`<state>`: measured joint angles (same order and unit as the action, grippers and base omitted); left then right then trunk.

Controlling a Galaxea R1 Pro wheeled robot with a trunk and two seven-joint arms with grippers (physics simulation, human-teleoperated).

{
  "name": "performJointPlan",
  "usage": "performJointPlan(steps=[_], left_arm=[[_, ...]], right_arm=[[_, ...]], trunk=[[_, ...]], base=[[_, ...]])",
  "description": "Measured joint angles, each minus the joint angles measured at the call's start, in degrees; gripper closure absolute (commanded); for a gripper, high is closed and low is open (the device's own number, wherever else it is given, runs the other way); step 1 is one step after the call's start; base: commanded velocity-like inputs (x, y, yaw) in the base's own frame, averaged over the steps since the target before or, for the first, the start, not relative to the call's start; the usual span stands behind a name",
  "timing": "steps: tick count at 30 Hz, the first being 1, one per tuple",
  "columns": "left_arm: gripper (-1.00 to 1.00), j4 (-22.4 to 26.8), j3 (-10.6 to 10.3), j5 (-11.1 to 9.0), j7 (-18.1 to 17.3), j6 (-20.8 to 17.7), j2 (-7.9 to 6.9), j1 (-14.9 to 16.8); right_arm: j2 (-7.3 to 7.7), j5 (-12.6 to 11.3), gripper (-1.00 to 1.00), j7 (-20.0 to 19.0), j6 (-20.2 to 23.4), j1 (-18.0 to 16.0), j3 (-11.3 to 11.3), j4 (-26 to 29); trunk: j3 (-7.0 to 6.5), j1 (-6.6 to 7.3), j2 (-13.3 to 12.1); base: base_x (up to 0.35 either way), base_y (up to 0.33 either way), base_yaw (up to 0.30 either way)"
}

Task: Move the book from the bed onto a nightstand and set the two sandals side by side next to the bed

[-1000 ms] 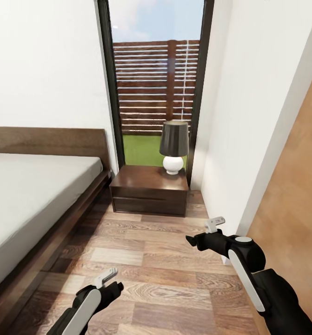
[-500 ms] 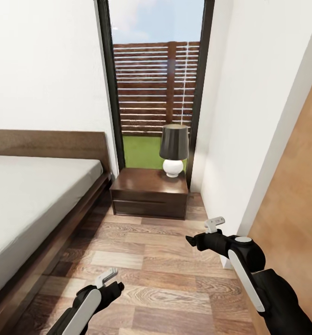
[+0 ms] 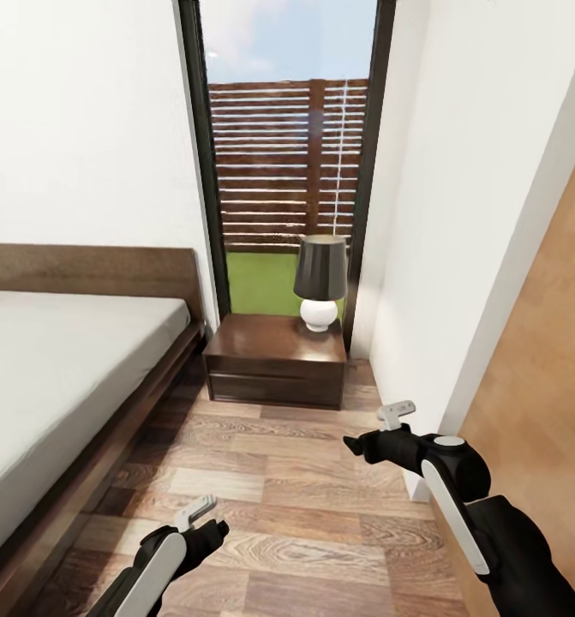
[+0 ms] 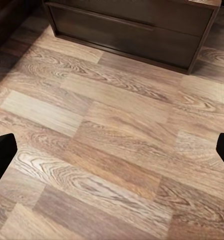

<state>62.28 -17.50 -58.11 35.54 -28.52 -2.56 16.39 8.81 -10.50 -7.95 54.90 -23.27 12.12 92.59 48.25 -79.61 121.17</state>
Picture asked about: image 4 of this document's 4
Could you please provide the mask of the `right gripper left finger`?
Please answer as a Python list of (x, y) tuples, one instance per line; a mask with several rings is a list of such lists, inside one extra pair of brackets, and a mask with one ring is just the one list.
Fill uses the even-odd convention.
[(17, 151), (17, 142), (13, 133), (0, 136), (0, 179)]

